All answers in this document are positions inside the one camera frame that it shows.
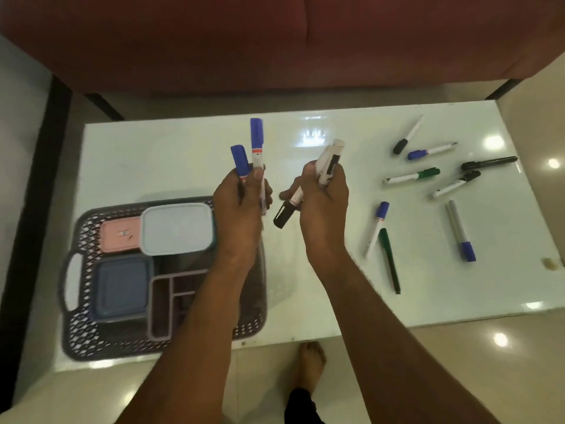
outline white table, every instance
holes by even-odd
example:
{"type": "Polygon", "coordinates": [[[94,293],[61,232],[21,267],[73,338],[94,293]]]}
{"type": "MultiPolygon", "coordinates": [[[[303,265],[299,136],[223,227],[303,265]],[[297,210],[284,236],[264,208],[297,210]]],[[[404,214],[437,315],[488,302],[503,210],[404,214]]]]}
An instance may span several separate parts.
{"type": "MultiPolygon", "coordinates": [[[[455,192],[428,197],[461,176],[462,162],[516,154],[492,101],[87,125],[73,221],[97,207],[211,195],[233,168],[230,146],[241,143],[250,156],[251,117],[263,119],[266,177],[275,194],[292,183],[304,163],[317,158],[321,146],[334,138],[346,142],[341,163],[350,188],[347,246],[406,326],[565,306],[563,270],[549,271],[541,263],[542,258],[559,261],[559,256],[519,162],[486,168],[455,192]],[[419,132],[401,156],[393,157],[392,147],[421,114],[426,118],[419,132]],[[406,160],[410,150],[448,141],[460,146],[406,160]],[[441,169],[434,178],[383,185],[385,177],[434,166],[441,169]],[[445,208],[451,198],[475,248],[475,263],[460,257],[445,208]],[[380,248],[369,260],[362,257],[381,201],[390,202],[386,225],[402,287],[399,296],[390,285],[380,248]]],[[[267,322],[258,335],[234,342],[233,348],[340,334],[307,262],[299,215],[284,229],[276,228],[272,219],[281,202],[274,198],[263,233],[267,322]]],[[[67,296],[76,297],[76,292],[76,283],[70,283],[67,296]]],[[[56,369],[84,366],[69,360],[59,345],[57,349],[56,369]]]]}

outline maroon couch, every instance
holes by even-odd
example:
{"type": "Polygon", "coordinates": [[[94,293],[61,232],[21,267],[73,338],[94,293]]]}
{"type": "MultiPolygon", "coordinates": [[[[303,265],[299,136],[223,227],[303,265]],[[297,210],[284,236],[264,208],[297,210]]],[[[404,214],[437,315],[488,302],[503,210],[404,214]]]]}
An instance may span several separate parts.
{"type": "Polygon", "coordinates": [[[79,92],[526,78],[565,0],[2,0],[0,31],[79,92]]]}

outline bare foot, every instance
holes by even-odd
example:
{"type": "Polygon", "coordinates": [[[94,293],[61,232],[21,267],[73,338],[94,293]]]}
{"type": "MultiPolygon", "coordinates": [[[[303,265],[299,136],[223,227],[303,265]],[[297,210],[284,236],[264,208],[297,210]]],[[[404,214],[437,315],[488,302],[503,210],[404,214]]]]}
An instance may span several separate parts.
{"type": "Polygon", "coordinates": [[[305,388],[310,395],[320,381],[326,357],[319,342],[304,342],[298,350],[298,360],[293,371],[292,389],[305,388]]]}

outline person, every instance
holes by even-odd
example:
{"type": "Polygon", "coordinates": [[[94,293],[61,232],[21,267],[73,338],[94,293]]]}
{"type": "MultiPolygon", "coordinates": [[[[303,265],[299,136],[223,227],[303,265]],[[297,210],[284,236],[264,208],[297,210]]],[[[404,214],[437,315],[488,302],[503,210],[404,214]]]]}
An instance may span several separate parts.
{"type": "MultiPolygon", "coordinates": [[[[189,315],[117,424],[219,423],[230,366],[232,331],[247,272],[255,260],[262,220],[258,206],[264,171],[247,177],[243,198],[231,171],[214,193],[217,257],[189,315]]],[[[304,191],[300,228],[306,255],[328,294],[368,416],[377,423],[498,423],[395,317],[345,247],[349,190],[339,164],[326,189],[314,163],[280,194],[304,191]]],[[[265,181],[268,203],[272,190],[265,181]]],[[[319,344],[300,346],[295,389],[285,422],[321,422],[311,394],[325,356],[319,344]]]]}

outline basket handle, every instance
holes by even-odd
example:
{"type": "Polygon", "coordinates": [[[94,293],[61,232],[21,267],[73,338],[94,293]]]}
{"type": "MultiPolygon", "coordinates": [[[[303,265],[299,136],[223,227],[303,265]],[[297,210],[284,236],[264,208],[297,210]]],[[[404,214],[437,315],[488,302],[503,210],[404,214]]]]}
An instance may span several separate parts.
{"type": "Polygon", "coordinates": [[[65,258],[63,260],[63,264],[61,265],[61,271],[60,271],[60,274],[59,274],[59,285],[57,286],[57,296],[59,298],[59,305],[61,307],[61,311],[65,314],[69,314],[69,313],[72,313],[72,311],[74,311],[74,310],[69,310],[69,308],[67,306],[67,301],[65,299],[65,290],[67,288],[68,270],[69,270],[71,262],[72,262],[72,260],[74,259],[75,256],[81,256],[82,257],[82,263],[81,263],[81,273],[82,273],[82,265],[84,265],[84,261],[86,259],[86,256],[81,250],[73,249],[73,250],[71,250],[67,253],[67,256],[65,256],[65,258]]]}

